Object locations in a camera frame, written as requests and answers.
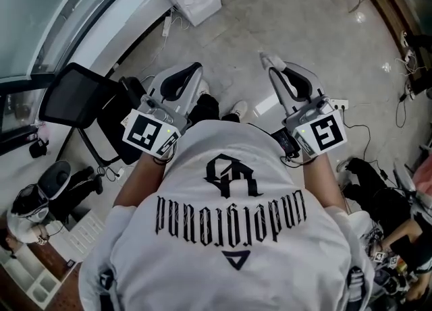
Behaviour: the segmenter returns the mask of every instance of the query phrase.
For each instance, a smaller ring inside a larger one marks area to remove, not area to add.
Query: hand
[[[377,252],[382,252],[383,248],[381,246],[380,242],[374,243],[372,248],[371,248],[371,258],[375,258],[375,255],[377,254]]]
[[[410,290],[406,293],[406,299],[409,302],[412,302],[414,300],[420,299],[423,294],[425,294],[426,288],[424,288],[422,285],[419,285],[418,283],[415,283],[411,286]]]

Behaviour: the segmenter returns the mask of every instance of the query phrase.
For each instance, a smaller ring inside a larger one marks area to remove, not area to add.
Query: power strip
[[[348,107],[348,100],[340,100],[337,98],[330,99],[330,105],[334,109],[341,109],[343,111],[346,111],[349,108]]]
[[[165,17],[165,22],[163,23],[162,36],[168,36],[170,28],[171,28],[171,16],[167,16]]]

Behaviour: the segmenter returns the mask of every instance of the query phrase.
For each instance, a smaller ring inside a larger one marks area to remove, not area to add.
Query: white shelf
[[[45,309],[61,283],[33,254],[27,245],[15,253],[16,259],[0,250],[0,261],[9,276],[26,295],[41,309]]]

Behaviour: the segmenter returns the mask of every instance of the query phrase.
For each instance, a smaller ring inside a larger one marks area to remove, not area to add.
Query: electronic device
[[[277,56],[261,53],[260,57],[286,112],[282,121],[285,130],[272,136],[287,157],[299,157],[302,147],[314,158],[344,144],[347,139],[340,112],[331,106],[318,77]],[[202,65],[193,63],[187,68],[175,66],[156,76],[150,93],[143,95],[138,109],[123,120],[126,128],[123,141],[163,158],[190,127],[186,111],[196,96],[202,75]],[[166,85],[171,88],[169,94],[163,94]]]

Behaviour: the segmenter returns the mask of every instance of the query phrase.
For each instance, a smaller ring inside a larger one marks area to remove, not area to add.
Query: black strap
[[[346,311],[358,311],[362,307],[362,301],[366,296],[365,274],[357,266],[350,269],[347,277],[348,304]]]
[[[111,301],[111,296],[109,295],[109,289],[113,285],[114,282],[114,273],[111,269],[105,271],[101,274],[101,278],[99,279],[99,283],[102,288],[105,289],[107,293],[103,293],[99,296],[99,300],[101,301],[101,310],[103,311],[114,311],[114,305]]]

